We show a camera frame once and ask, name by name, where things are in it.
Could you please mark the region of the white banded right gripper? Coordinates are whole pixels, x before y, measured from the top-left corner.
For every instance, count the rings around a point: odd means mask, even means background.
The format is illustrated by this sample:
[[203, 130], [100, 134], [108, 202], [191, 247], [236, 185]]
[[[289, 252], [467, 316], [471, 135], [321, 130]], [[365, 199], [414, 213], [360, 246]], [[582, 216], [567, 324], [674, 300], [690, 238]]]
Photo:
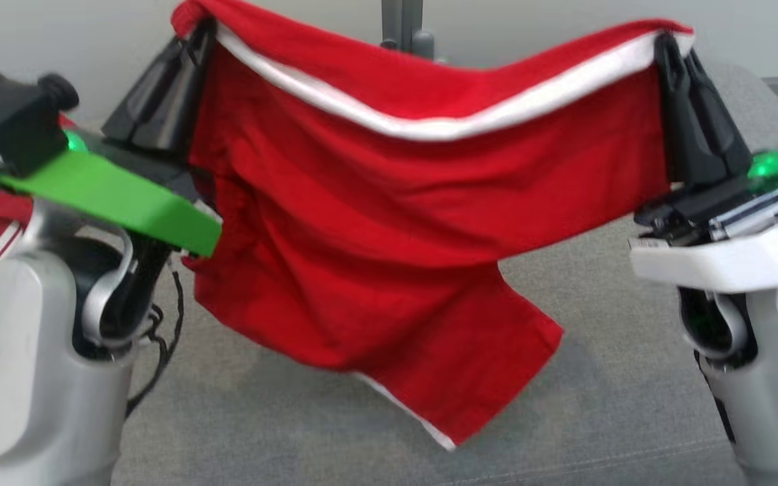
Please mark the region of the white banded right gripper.
[[778, 288], [778, 147], [752, 156], [697, 53], [684, 61], [672, 34], [658, 34], [654, 61], [668, 178], [715, 185], [637, 216], [649, 230], [629, 240], [636, 276], [725, 294]]

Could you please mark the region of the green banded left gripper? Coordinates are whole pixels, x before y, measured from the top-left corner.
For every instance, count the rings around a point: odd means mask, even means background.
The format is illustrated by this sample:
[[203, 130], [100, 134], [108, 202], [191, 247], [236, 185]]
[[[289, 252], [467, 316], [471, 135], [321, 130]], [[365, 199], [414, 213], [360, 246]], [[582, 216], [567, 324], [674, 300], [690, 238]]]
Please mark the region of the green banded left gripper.
[[[191, 78], [197, 82], [206, 76], [217, 33], [216, 19], [204, 18], [187, 37], [172, 37], [105, 120], [102, 135], [123, 149], [183, 163], [183, 105]], [[25, 178], [0, 173], [0, 186], [201, 257], [214, 253], [222, 234], [219, 221], [184, 197], [90, 150], [87, 135], [76, 130], [64, 133], [67, 150]]]

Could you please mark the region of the red shorts with white trim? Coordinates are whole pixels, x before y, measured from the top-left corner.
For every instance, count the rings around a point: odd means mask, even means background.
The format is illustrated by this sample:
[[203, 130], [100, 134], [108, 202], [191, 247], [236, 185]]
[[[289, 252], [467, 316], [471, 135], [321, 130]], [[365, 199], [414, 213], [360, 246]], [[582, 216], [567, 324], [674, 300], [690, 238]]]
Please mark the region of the red shorts with white trim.
[[654, 44], [618, 24], [489, 69], [440, 65], [245, 0], [218, 22], [190, 163], [219, 213], [189, 261], [220, 323], [352, 373], [446, 450], [479, 433], [558, 350], [559, 324], [499, 262], [606, 225], [669, 188]]

